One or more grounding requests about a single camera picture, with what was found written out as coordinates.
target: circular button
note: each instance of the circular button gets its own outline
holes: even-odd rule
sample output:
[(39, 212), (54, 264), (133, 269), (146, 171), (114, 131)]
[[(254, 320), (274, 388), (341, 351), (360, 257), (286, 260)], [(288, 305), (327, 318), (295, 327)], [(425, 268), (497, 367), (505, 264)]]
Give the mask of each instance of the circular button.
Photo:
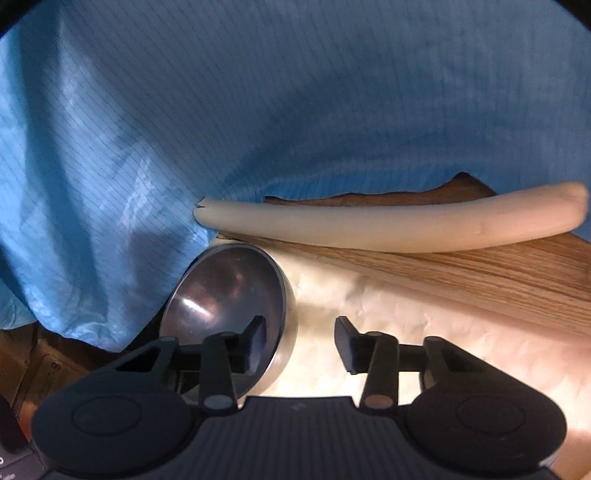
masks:
[(502, 398), (472, 397), (458, 405), (457, 418), (479, 433), (505, 435), (516, 431), (525, 422), (521, 408)]
[(74, 425), (95, 436), (123, 433), (138, 424), (142, 416), (139, 405), (125, 397), (93, 398), (72, 414)]

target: stainless steel bowl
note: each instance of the stainless steel bowl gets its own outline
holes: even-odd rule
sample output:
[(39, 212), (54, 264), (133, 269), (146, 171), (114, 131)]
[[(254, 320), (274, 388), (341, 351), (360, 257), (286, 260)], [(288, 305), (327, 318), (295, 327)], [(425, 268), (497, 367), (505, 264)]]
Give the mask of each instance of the stainless steel bowl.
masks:
[[(266, 319), (267, 340), (252, 374), (232, 374), (236, 395), (261, 393), (277, 379), (293, 350), (297, 321), (293, 294), (283, 273), (263, 250), (229, 243), (206, 250), (187, 270), (164, 311), (161, 336), (181, 345), (208, 335), (242, 333), (256, 315)], [(196, 400), (197, 390), (186, 394)]]

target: wooden surface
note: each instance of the wooden surface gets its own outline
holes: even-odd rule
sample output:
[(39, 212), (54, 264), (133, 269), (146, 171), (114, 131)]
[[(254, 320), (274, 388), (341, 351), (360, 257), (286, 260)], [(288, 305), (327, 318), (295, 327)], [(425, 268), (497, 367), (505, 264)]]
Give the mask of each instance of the wooden surface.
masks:
[[(267, 201), (332, 206), (427, 205), (475, 200), (493, 194), (482, 183), (462, 174), (425, 193)], [(437, 254), (388, 254), (227, 236), (315, 257), (518, 319), (591, 335), (591, 244), (570, 233), (504, 247)]]

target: blue striped fabric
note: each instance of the blue striped fabric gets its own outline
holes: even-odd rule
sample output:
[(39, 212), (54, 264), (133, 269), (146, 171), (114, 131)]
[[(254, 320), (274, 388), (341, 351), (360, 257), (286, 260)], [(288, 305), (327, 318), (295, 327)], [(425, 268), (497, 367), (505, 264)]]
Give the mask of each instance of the blue striped fabric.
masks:
[(44, 0), (0, 41), (0, 326), (121, 350), (205, 196), (591, 186), (589, 52), (554, 0)]

